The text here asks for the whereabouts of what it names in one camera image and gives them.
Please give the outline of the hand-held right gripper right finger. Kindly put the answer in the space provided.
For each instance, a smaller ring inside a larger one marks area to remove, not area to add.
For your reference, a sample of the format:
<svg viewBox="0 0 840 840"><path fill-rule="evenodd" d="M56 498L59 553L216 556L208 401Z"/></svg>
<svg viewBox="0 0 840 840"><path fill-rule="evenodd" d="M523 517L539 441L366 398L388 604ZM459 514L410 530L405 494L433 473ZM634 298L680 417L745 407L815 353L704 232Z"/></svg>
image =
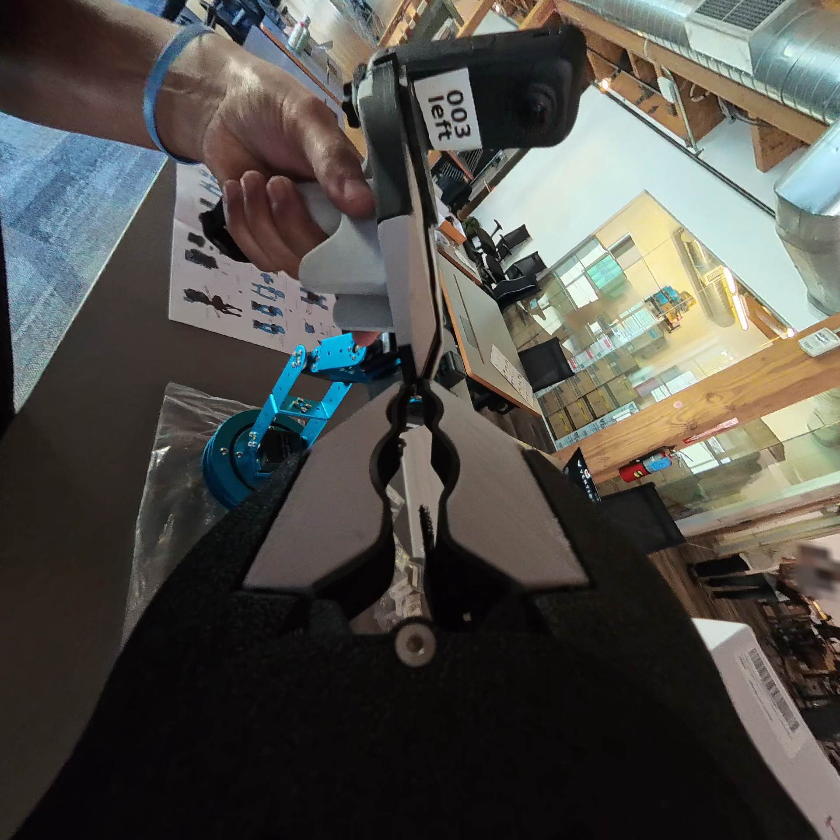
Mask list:
<svg viewBox="0 0 840 840"><path fill-rule="evenodd" d="M522 592L586 587L589 578L526 459L510 437L434 382L432 463L443 484L439 536Z"/></svg>

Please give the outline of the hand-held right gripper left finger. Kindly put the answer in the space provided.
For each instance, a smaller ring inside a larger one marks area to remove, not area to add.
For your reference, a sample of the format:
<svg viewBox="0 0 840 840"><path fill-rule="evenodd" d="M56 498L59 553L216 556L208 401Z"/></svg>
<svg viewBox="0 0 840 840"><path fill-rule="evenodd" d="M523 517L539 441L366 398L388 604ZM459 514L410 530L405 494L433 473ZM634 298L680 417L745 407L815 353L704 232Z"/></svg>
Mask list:
<svg viewBox="0 0 840 840"><path fill-rule="evenodd" d="M406 389L394 384L312 446L244 579L280 594L384 594L395 543L387 487Z"/></svg>

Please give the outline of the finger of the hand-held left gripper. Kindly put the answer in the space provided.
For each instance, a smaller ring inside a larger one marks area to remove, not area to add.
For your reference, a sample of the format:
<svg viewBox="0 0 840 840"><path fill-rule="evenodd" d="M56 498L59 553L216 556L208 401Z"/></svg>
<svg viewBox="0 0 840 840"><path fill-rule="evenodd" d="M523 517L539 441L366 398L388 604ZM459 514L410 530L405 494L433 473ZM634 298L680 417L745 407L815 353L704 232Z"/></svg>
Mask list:
<svg viewBox="0 0 840 840"><path fill-rule="evenodd" d="M424 377L434 347L434 290L427 235L417 215L380 222L385 285L406 382Z"/></svg>
<svg viewBox="0 0 840 840"><path fill-rule="evenodd" d="M423 363L422 377L433 380L437 374L440 359L444 352L445 306L442 299L442 288L438 269L438 248L436 228L433 224L423 228L423 288L425 289L427 309L430 321L431 338L428 344L426 358Z"/></svg>

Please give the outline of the blue toy robot arm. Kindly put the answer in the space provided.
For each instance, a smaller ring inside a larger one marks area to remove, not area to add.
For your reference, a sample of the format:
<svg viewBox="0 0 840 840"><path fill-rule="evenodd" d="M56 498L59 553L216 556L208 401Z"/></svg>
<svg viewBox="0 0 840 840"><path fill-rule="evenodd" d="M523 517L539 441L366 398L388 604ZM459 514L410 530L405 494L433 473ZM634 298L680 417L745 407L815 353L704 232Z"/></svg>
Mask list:
<svg viewBox="0 0 840 840"><path fill-rule="evenodd" d="M383 332L364 347L351 333L298 345L260 409L225 420L203 450L206 488L227 510L260 488L291 456L309 449L352 385L399 374L396 336Z"/></svg>

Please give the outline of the person's left forearm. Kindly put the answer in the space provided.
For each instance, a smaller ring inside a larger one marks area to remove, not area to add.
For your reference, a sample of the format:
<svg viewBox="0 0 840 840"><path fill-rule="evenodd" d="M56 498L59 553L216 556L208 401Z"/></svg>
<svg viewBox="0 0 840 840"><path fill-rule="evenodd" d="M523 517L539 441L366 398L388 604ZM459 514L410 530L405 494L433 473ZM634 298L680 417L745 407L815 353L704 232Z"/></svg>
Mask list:
<svg viewBox="0 0 840 840"><path fill-rule="evenodd" d="M179 28L120 2L2 2L2 112L156 149L144 125L144 83ZM204 136L221 98L218 46L209 34L183 51L156 109L165 147L204 163Z"/></svg>

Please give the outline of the grey desk with orange edge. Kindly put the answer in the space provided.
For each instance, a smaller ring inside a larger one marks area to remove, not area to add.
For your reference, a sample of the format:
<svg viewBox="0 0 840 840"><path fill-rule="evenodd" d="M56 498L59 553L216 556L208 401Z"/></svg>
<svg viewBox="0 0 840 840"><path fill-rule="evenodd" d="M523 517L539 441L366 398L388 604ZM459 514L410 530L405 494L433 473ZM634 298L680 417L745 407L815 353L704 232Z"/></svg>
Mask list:
<svg viewBox="0 0 840 840"><path fill-rule="evenodd" d="M524 402L490 364L491 347L495 344L516 368L524 373L518 351L498 305L459 264L442 253L438 253L437 264L445 305L468 378L489 392L499 395L512 406L543 419L536 396L533 394L531 402Z"/></svg>
<svg viewBox="0 0 840 840"><path fill-rule="evenodd" d="M264 16L259 30L264 59L287 71L312 90L320 91L328 100L340 104L343 97L343 73L329 49L309 36L298 50L289 47L291 28Z"/></svg>

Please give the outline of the person's left hand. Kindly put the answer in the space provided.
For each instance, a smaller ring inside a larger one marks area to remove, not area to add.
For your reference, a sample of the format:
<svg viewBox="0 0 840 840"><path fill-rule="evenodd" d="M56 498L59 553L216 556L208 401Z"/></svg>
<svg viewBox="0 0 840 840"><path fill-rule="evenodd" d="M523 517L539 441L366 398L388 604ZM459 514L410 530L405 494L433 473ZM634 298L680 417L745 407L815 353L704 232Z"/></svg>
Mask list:
<svg viewBox="0 0 840 840"><path fill-rule="evenodd" d="M163 76L154 122L164 148L205 164L227 231L258 269L297 278L325 240L298 190L318 182L342 214L369 217L361 158L328 106L293 76L215 35L190 40Z"/></svg>

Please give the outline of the black laptop with stickers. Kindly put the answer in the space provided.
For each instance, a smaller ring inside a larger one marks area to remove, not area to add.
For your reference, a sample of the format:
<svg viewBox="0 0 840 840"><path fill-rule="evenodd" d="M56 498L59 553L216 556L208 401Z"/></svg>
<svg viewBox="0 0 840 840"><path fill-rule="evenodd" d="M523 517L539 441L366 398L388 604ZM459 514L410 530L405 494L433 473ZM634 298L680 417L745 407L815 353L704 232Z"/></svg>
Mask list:
<svg viewBox="0 0 840 840"><path fill-rule="evenodd" d="M573 452L570 459L564 465L563 474L571 484L581 489L590 501L594 503L600 503L602 501L580 447Z"/></svg>

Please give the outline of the printed paper leaflet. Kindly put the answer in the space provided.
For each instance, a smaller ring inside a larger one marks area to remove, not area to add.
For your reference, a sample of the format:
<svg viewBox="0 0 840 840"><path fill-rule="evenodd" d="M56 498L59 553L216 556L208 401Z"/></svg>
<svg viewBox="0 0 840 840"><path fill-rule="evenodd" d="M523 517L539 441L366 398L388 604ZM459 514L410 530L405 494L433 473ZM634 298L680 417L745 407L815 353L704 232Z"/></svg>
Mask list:
<svg viewBox="0 0 840 840"><path fill-rule="evenodd" d="M533 390L527 376L521 373L495 344L491 347L490 364L499 371L524 402L532 401Z"/></svg>

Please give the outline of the stack of cardboard boxes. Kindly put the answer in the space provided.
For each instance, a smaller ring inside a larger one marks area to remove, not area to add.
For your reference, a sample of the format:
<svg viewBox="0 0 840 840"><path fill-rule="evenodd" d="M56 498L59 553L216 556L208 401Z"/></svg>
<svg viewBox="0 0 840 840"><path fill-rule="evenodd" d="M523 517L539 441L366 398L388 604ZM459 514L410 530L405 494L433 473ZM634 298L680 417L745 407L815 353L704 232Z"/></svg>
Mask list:
<svg viewBox="0 0 840 840"><path fill-rule="evenodd" d="M641 397L618 364L600 360L538 394L542 414L560 446L637 412Z"/></svg>

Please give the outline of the large clear plastic bag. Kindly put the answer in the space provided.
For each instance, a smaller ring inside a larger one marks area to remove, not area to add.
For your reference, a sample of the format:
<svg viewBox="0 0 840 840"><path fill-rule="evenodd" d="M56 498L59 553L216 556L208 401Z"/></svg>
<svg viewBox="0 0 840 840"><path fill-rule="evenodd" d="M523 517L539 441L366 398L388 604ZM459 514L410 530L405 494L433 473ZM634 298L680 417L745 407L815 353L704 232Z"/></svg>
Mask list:
<svg viewBox="0 0 840 840"><path fill-rule="evenodd" d="M177 564L226 513L205 485L202 455L222 422L249 409L186 385L166 385L134 526L122 644Z"/></svg>

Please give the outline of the assembly instruction manual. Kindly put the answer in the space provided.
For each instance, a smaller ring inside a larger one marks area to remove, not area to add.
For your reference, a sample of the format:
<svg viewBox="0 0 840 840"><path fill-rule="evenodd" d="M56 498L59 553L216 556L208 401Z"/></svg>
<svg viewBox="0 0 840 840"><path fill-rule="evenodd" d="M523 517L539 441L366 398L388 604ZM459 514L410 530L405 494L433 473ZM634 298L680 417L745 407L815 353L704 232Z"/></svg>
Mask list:
<svg viewBox="0 0 840 840"><path fill-rule="evenodd" d="M218 184L202 165L177 164L175 173L171 320L284 353L392 325L375 217L348 217L319 184L299 185L328 238L303 259L297 280L224 255L200 220L217 206Z"/></svg>

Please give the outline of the blue wristband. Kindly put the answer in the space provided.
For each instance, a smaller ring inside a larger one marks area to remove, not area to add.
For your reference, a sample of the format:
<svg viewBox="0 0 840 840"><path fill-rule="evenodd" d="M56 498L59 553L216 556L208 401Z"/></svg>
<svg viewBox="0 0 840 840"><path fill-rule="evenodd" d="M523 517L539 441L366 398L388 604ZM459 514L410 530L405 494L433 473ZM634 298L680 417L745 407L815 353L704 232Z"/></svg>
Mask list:
<svg viewBox="0 0 840 840"><path fill-rule="evenodd" d="M150 73L143 87L142 111L143 122L154 147L175 163L183 165L198 165L199 161L173 154L164 145L158 129L156 109L164 81L175 61L183 51L195 40L212 33L204 24L189 24L179 28L165 45L154 61Z"/></svg>

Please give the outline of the person's black clothing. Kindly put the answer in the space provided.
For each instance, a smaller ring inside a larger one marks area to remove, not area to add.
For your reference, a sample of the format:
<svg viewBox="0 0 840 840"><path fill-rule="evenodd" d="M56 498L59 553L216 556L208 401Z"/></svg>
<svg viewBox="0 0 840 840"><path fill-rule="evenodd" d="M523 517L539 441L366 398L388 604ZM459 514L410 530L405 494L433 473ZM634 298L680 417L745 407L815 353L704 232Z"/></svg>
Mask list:
<svg viewBox="0 0 840 840"><path fill-rule="evenodd" d="M16 416L14 405L14 349L7 282L4 235L1 234L1 438Z"/></svg>

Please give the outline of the silver ceiling duct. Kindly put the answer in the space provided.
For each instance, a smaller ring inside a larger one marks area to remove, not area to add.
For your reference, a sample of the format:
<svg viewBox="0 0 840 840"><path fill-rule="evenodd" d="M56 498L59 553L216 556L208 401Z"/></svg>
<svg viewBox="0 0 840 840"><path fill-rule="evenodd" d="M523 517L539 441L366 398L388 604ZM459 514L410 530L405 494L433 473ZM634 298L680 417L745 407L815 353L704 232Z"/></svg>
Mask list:
<svg viewBox="0 0 840 840"><path fill-rule="evenodd" d="M810 303L838 314L838 2L574 2L639 55L678 56L720 98L807 144L774 185L776 229Z"/></svg>

